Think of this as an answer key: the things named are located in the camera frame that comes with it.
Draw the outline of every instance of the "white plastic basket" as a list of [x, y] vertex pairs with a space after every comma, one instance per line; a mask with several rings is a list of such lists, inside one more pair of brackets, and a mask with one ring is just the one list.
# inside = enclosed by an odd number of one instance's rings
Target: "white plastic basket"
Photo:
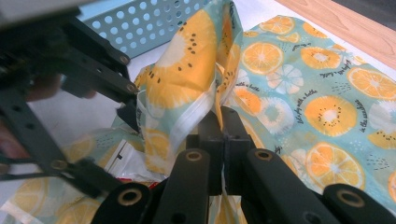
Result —
[[[168, 42], [208, 0], [133, 0], [83, 20], [111, 45], [133, 58]], [[94, 10], [85, 6], [85, 10]]]

